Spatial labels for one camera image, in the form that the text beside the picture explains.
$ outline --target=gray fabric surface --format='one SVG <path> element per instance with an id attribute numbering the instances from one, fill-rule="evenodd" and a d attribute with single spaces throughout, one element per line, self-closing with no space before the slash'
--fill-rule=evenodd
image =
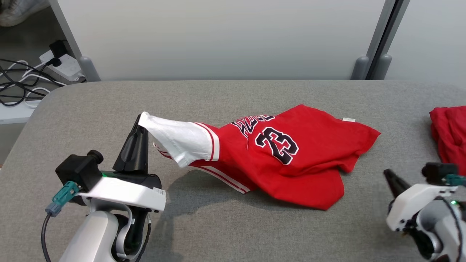
<path id="1" fill-rule="evenodd" d="M 110 170 L 140 112 L 222 126 L 242 116 L 281 113 L 303 103 L 337 118 L 356 118 L 382 135 L 351 174 L 330 210 L 242 195 L 218 179 L 179 169 L 149 152 L 149 170 L 168 194 L 152 214 L 142 261 L 422 261 L 409 237 L 386 224 L 391 193 L 382 171 L 410 183 L 438 161 L 429 111 L 466 103 L 466 90 L 386 81 L 184 81 L 84 83 L 60 88 L 35 110 L 0 171 L 0 261 L 43 261 L 44 208 L 61 183 L 55 168 L 70 154 L 100 151 Z M 465 197 L 461 189 L 459 196 Z M 50 220 L 47 240 L 58 261 L 87 208 L 67 204 Z"/>

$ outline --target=floor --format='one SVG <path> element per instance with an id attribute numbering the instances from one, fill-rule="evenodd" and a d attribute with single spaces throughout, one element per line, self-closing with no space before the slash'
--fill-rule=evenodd
<path id="1" fill-rule="evenodd" d="M 39 56 L 49 50 L 49 44 L 56 40 L 64 40 L 65 35 L 50 7 L 32 15 L 25 22 L 10 28 L 0 27 L 0 58 L 8 60 L 26 60 L 30 65 L 40 64 Z M 0 62 L 3 68 L 11 63 Z M 50 74 L 57 81 L 70 83 L 49 69 L 44 72 Z M 21 78 L 22 73 L 8 74 L 15 80 Z M 46 82 L 39 82 L 37 86 L 53 90 L 57 88 Z M 10 88 L 2 92 L 4 95 L 22 95 L 19 88 Z M 15 98 L 2 98 L 5 102 L 15 101 Z M 25 124 L 0 124 L 0 165 L 5 162 L 16 139 Z"/>

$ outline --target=shoe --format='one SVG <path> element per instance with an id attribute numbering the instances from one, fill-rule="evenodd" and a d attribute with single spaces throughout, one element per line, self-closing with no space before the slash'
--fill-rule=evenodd
<path id="1" fill-rule="evenodd" d="M 50 4 L 47 0 L 10 0 L 8 7 L 0 14 L 0 27 L 12 27 L 22 23 L 30 15 Z"/>

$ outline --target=white fabric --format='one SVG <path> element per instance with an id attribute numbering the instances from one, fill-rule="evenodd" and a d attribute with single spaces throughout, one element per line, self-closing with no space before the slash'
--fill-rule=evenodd
<path id="1" fill-rule="evenodd" d="M 143 112 L 138 124 L 155 137 L 159 151 L 169 153 L 180 167 L 199 159 L 210 161 L 213 149 L 218 148 L 211 138 L 218 141 L 215 133 L 196 123 L 163 119 Z"/>

